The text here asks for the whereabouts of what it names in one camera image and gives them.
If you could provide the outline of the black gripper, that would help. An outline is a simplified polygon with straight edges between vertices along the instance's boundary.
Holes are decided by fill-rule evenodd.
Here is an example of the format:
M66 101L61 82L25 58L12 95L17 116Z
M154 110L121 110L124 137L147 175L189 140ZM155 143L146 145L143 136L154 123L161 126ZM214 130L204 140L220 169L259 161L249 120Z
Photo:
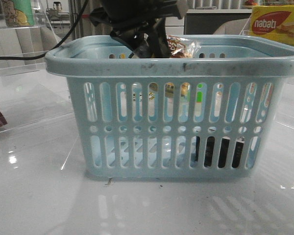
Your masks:
M169 58L165 22L182 19L188 11L186 0L102 0L89 19L94 26L112 27L110 37L131 50L130 58ZM154 20L151 27L134 27Z

